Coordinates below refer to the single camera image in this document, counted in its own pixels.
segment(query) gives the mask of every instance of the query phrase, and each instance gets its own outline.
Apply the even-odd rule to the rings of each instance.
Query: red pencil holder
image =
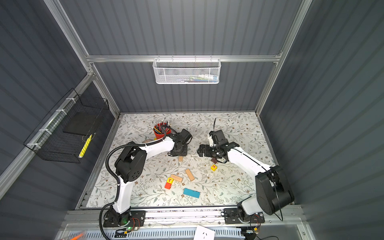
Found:
[[[155,130],[153,130],[153,132],[154,132],[154,134],[156,135],[156,139],[160,139],[160,138],[163,138],[163,137],[164,137],[164,134],[157,134],[157,133],[155,132]],[[170,133],[171,133],[171,130],[168,129],[168,131],[167,131],[167,135],[170,134]]]

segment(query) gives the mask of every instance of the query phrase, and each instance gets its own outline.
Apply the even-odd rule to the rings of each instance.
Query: floral patterned table surface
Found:
[[[199,157],[200,144],[208,144],[209,132],[216,120],[216,130],[221,129],[229,142],[236,142],[246,152],[269,165],[274,165],[264,135],[254,112],[243,113],[160,113],[160,114],[124,114],[119,129],[114,137],[111,149],[130,141],[142,143],[154,139],[153,126],[165,119],[172,127],[181,131],[187,129],[193,136],[188,145],[188,155],[182,162],[178,157],[162,153],[148,159],[141,176],[133,187],[131,206],[203,206],[235,205],[237,202],[254,195],[255,180],[232,163],[213,164],[209,157]],[[121,151],[110,158],[110,167],[115,171],[114,162]],[[190,169],[195,180],[190,181],[185,173]],[[181,183],[174,181],[170,190],[165,189],[167,178],[171,174],[183,178]],[[87,207],[102,207],[113,201],[116,194],[116,180],[103,166],[92,190]],[[183,194],[184,188],[200,192],[200,198]]]

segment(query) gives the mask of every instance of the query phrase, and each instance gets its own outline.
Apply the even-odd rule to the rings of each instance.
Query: white power outlet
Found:
[[[215,231],[206,227],[197,226],[194,240],[213,240],[215,238]]]

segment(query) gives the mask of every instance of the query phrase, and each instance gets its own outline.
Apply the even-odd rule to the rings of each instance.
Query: red block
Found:
[[[171,184],[169,182],[167,182],[166,185],[165,185],[165,188],[166,189],[170,189],[170,187],[171,187]]]

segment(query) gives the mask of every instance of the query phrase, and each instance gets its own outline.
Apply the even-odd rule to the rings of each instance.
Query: cup of pencils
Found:
[[[165,122],[164,119],[161,122],[155,124],[155,126],[153,127],[153,132],[156,135],[156,139],[163,138],[164,137],[164,131],[167,131],[167,134],[171,133],[171,129],[164,128],[161,126],[169,126],[170,127],[170,124],[169,124],[169,122]]]

